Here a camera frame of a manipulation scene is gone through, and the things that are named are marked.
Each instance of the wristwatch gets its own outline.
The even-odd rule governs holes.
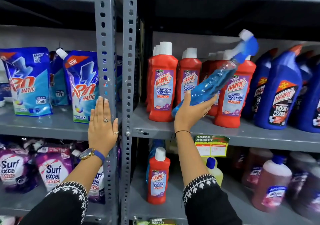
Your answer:
[[[100,158],[102,163],[104,163],[104,161],[106,160],[105,156],[94,148],[88,148],[87,150],[84,150],[83,153],[80,155],[80,159],[85,160],[93,155],[96,155],[98,158]]]

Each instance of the hand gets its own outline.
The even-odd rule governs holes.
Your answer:
[[[179,130],[190,131],[191,127],[210,110],[216,99],[217,96],[215,95],[208,101],[190,106],[191,91],[188,90],[184,95],[184,100],[180,109],[176,113],[174,119],[174,132]]]
[[[105,157],[115,145],[118,139],[118,134],[115,134],[119,129],[118,118],[111,124],[111,113],[109,101],[99,96],[95,110],[91,110],[89,123],[89,148],[94,148],[101,152]]]

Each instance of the price tag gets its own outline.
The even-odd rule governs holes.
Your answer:
[[[196,135],[195,145],[202,157],[225,157],[230,138],[215,135]]]

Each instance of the black sleeve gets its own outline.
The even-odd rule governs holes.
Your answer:
[[[34,207],[19,225],[80,225],[88,208],[88,196],[83,185],[62,183]]]
[[[228,195],[211,174],[202,175],[183,190],[183,202],[189,225],[241,225]]]

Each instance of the person's left hand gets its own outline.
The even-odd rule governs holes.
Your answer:
[[[117,142],[118,118],[111,124],[111,112],[109,101],[99,96],[95,109],[91,110],[91,117],[88,130],[89,148],[94,148],[105,157]]]

